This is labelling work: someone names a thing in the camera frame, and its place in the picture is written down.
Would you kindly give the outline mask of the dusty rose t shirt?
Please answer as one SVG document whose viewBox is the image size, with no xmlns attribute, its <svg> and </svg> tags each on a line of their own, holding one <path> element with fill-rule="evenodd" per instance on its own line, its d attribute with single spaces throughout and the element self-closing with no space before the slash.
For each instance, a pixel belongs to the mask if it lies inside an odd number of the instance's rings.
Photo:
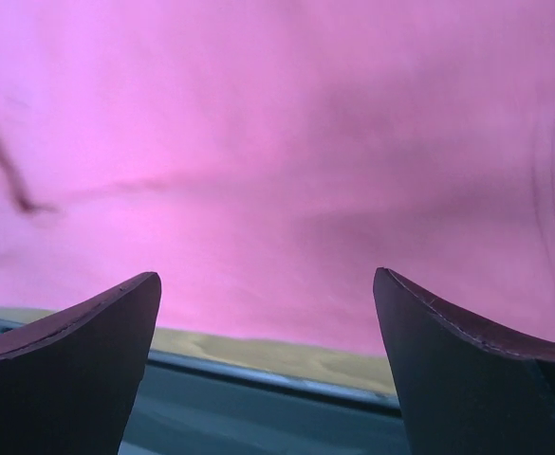
<svg viewBox="0 0 555 455">
<path fill-rule="evenodd" d="M 555 1 L 0 1 L 0 307 L 378 354 L 378 267 L 555 341 Z"/>
</svg>

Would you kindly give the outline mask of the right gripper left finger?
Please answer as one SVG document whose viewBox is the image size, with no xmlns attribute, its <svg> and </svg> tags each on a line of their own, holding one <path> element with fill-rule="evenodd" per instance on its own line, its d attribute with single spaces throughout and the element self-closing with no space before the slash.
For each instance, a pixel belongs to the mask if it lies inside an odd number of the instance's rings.
<svg viewBox="0 0 555 455">
<path fill-rule="evenodd" d="M 0 454 L 116 454 L 161 298 L 144 272 L 0 335 Z"/>
</svg>

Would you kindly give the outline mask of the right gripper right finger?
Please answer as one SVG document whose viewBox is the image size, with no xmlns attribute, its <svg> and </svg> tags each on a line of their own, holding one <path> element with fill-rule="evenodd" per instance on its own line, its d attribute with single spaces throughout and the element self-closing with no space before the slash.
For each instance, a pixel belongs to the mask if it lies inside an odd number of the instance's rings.
<svg viewBox="0 0 555 455">
<path fill-rule="evenodd" d="M 414 454 L 555 454 L 555 342 L 376 271 L 379 326 Z"/>
</svg>

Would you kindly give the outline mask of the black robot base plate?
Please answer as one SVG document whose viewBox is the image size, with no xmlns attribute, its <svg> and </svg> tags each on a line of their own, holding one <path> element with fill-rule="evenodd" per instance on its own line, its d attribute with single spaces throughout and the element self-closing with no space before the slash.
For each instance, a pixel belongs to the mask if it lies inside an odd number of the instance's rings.
<svg viewBox="0 0 555 455">
<path fill-rule="evenodd" d="M 0 335 L 24 325 L 0 320 Z M 405 454 L 375 401 L 305 392 L 149 350 L 116 454 Z"/>
</svg>

